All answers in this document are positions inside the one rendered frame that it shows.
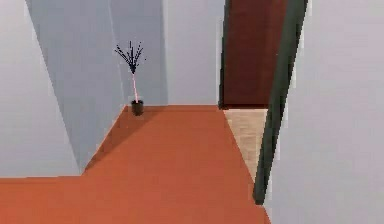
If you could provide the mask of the thin house plant black pot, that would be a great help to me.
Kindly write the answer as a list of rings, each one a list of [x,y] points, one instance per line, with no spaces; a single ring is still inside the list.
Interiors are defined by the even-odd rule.
[[[144,102],[139,98],[136,84],[136,72],[140,65],[140,58],[143,53],[143,46],[138,44],[137,47],[131,41],[128,42],[128,50],[123,51],[119,44],[116,45],[114,51],[125,61],[128,65],[129,72],[132,77],[132,87],[134,98],[131,100],[131,112],[134,116],[141,116],[144,113]]]

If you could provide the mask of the dark brown room door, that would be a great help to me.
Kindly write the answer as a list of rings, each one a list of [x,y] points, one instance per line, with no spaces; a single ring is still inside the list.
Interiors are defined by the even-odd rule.
[[[288,0],[229,0],[225,18],[222,105],[266,108]]]

